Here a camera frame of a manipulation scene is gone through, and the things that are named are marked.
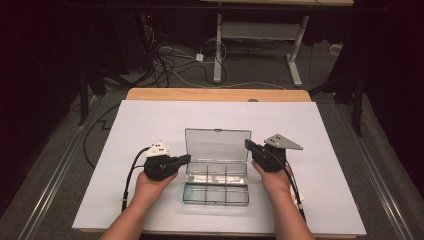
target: floor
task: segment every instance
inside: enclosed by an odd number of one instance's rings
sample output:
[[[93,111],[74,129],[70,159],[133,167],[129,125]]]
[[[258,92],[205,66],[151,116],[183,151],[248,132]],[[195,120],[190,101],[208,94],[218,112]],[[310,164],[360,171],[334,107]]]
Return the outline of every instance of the floor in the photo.
[[[324,41],[301,47],[296,60],[303,81],[300,89],[309,90],[327,80],[337,60],[329,53],[330,46]],[[223,61],[226,81],[216,85],[208,83],[212,79],[212,64],[193,63],[192,57],[198,50],[166,45],[160,49],[166,62],[155,65],[155,74],[139,85],[296,89],[282,57],[291,47],[290,42],[228,42]],[[213,61],[210,50],[204,49],[203,53],[206,54],[204,62]],[[167,78],[165,73],[161,74],[163,66],[173,66],[173,75]],[[140,76],[134,71],[123,77],[134,81]],[[114,107],[125,99],[128,91],[110,79],[105,79],[105,85],[105,96],[91,98],[90,115],[84,126],[78,126],[80,105],[79,99],[75,99],[68,116],[52,132],[48,144],[0,219],[0,239],[97,239],[101,236],[101,233],[73,230],[71,226],[93,173],[90,165],[95,166],[113,124],[117,110]],[[366,97],[362,138],[351,128],[349,104],[336,105],[332,94],[317,94],[312,99],[318,105],[367,230],[367,235],[358,239],[419,239],[424,236],[423,200],[388,144]],[[143,236],[143,239],[164,237]]]

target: desk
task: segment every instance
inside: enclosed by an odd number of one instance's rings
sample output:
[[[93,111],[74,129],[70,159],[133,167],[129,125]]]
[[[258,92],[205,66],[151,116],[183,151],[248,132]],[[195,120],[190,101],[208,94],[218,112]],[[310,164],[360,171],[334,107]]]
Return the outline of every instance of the desk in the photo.
[[[353,0],[202,0],[207,2],[223,3],[256,3],[271,5],[306,5],[306,6],[352,6]],[[296,66],[296,56],[302,43],[309,16],[303,16],[300,24],[275,24],[252,22],[224,22],[222,14],[218,14],[216,31],[216,53],[214,66],[214,82],[221,82],[222,69],[222,38],[249,38],[271,40],[294,40],[292,52],[286,55],[287,65],[296,87],[302,86],[299,71]]]
[[[351,238],[366,234],[318,109],[305,93],[132,89],[120,106],[73,228],[83,231],[108,228],[120,213],[125,179],[137,152],[162,140],[171,156],[185,154],[184,129],[190,127],[247,129],[252,131],[252,140],[257,143],[278,132],[299,143],[305,150],[288,151],[287,158],[305,196],[303,205],[312,233],[317,237]],[[244,102],[250,99],[268,102]],[[260,176],[250,164],[247,172],[250,193],[247,207],[193,206],[182,202],[185,167],[181,167],[178,177],[148,216],[144,232],[272,235],[272,210]],[[134,189],[137,172],[133,175],[129,189]]]

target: white tabletop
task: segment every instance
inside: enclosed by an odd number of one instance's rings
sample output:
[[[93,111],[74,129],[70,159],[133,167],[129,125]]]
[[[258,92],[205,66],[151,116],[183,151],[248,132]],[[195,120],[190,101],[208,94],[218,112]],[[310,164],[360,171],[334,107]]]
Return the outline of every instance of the white tabletop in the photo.
[[[304,150],[287,150],[307,223],[316,235],[366,234],[315,103],[122,102],[75,218],[73,228],[107,229],[120,214],[125,181],[136,154],[158,140],[171,156],[186,154],[185,129],[250,130],[252,140],[280,133]],[[194,206],[182,201],[185,167],[150,212],[144,231],[198,234],[272,234],[271,208],[248,157],[247,207]],[[133,174],[129,199],[137,173]]]

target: person's right hand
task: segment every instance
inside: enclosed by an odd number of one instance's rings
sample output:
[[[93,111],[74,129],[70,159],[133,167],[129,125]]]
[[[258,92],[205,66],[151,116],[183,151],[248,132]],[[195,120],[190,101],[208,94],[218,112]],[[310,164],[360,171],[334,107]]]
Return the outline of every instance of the person's right hand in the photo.
[[[252,161],[253,167],[259,172],[262,177],[262,185],[267,191],[268,195],[278,195],[278,194],[290,194],[290,181],[284,172],[280,170],[278,172],[265,172],[258,163],[254,160]]]

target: open lid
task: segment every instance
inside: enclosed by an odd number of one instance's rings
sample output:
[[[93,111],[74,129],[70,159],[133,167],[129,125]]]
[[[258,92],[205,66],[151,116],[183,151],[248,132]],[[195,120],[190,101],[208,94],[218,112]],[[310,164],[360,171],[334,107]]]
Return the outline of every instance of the open lid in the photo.
[[[244,140],[251,131],[222,129],[186,129],[187,153],[191,162],[246,162],[248,150]]]

